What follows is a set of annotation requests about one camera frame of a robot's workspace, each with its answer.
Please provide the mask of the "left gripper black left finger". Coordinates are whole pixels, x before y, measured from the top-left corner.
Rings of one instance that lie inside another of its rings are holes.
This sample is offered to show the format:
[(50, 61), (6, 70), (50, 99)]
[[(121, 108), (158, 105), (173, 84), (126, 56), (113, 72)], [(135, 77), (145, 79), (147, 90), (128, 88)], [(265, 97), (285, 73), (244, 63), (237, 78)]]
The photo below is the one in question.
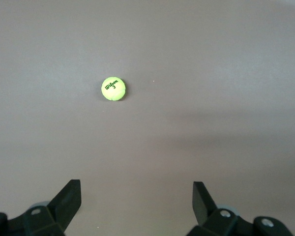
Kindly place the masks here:
[(81, 181), (72, 179), (45, 206), (33, 206), (10, 220), (0, 212), (0, 236), (63, 236), (81, 203)]

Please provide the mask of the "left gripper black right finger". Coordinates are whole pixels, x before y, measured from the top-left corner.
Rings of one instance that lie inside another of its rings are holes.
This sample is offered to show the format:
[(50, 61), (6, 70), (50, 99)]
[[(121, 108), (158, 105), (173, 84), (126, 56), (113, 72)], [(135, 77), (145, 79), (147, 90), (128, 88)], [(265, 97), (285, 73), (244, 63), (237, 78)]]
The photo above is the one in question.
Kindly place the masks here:
[(203, 182), (193, 183), (192, 207), (198, 224), (189, 236), (291, 236), (281, 221), (256, 217), (253, 223), (226, 208), (218, 208)]

